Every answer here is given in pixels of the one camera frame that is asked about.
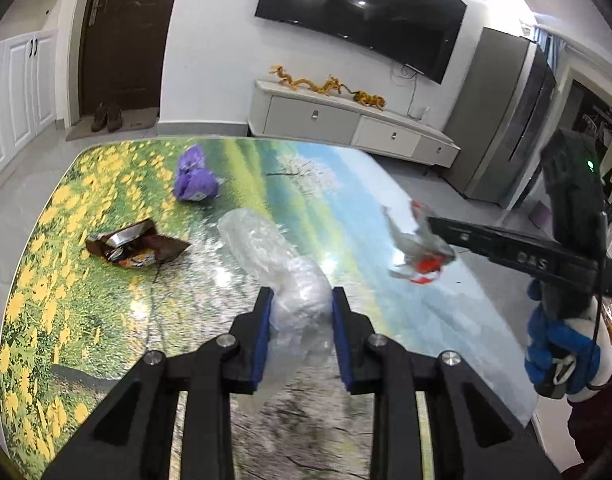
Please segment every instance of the hand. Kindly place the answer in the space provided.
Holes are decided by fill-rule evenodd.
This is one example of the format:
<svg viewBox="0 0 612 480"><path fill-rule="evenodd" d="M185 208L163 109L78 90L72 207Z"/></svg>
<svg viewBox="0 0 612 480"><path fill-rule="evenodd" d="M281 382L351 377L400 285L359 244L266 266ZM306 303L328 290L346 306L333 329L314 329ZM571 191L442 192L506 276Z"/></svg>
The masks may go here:
<svg viewBox="0 0 612 480"><path fill-rule="evenodd" d="M540 282L531 282L528 297L535 301L541 300ZM548 319L542 304L533 311L528 322L528 335L532 342L524 362L533 384L541 383L553 365L549 344L563 348L577 360L572 374L566 380L569 400L576 402L592 397L596 392L586 388L588 383L599 386L608 382L612 374L612 345L603 319L600 320L597 343L593 343L596 313L597 303L594 298L589 309L579 319Z"/></svg>

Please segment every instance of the gray floor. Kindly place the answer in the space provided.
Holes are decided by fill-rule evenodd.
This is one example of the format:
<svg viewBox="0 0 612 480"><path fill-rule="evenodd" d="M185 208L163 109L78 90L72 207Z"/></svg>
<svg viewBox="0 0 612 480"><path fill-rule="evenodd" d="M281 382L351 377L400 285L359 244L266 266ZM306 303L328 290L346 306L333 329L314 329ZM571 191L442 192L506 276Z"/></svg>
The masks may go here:
<svg viewBox="0 0 612 480"><path fill-rule="evenodd" d="M32 140L20 153L22 162L0 188L0 330L10 282L30 231L61 176L76 156L100 142L156 137L157 127L112 136L88 137L66 142L66 133L53 126ZM445 181L418 164L375 156L375 160L414 199L432 207L438 215L473 223L494 224L503 211L494 205L464 200ZM511 213L504 226L539 235L525 215ZM506 318L522 345L526 343L526 322L532 303L525 291L528 277L503 269L481 256L461 254L486 294Z"/></svg>

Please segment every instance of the dragon figurine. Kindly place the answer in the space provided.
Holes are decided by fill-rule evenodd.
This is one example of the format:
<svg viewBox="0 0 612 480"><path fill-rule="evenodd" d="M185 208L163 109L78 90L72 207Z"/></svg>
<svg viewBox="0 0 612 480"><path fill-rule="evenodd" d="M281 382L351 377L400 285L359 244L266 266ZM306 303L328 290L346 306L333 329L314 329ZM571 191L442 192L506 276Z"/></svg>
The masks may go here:
<svg viewBox="0 0 612 480"><path fill-rule="evenodd" d="M329 95L329 91L337 91L338 94L341 94L342 88L345 89L349 94L353 96L353 100L356 103L359 103L363 106L373 106L378 110L383 110L386 106L386 100L379 95L370 95L364 92L363 90L358 90L353 92L348 86L339 81L338 78L329 75L327 81L323 86L317 86L310 79L297 79L295 81L292 76L285 72L282 65L273 65L270 68L270 74L276 74L281 81L279 84L286 85L289 88L296 90L299 85L306 84L310 88L311 91L316 92L318 94Z"/></svg>
<svg viewBox="0 0 612 480"><path fill-rule="evenodd" d="M383 111L384 107L386 106L386 100L380 95L370 95L364 92L363 90L353 92L350 88L348 88L348 86L344 84L342 84L342 87L344 87L349 94L352 94L353 101L359 103L360 105L373 106L379 111Z"/></svg>

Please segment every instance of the doormat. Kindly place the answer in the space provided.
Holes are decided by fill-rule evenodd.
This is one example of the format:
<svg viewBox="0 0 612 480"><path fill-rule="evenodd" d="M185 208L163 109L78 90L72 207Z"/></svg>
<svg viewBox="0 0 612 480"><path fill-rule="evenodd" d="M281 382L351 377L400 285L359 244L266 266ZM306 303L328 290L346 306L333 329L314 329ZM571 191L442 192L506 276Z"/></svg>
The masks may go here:
<svg viewBox="0 0 612 480"><path fill-rule="evenodd" d="M109 132L104 128L100 132L91 132L90 125L92 117L82 117L66 135L66 140L84 139L85 137L97 137L101 135L118 134L119 132L131 132L132 130L147 130L157 122L159 108L143 108L141 110L122 110L123 126L116 132Z"/></svg>

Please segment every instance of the clothing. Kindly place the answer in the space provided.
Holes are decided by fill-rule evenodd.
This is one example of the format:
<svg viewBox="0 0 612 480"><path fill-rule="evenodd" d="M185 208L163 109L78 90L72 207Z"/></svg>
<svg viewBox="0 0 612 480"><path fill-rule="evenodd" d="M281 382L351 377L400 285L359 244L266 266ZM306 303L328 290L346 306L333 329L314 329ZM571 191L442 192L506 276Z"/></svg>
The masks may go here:
<svg viewBox="0 0 612 480"><path fill-rule="evenodd" d="M569 402L573 410L568 419L568 432L584 464L563 474L566 480L580 478L612 438L612 376L609 386L583 402Z"/></svg>

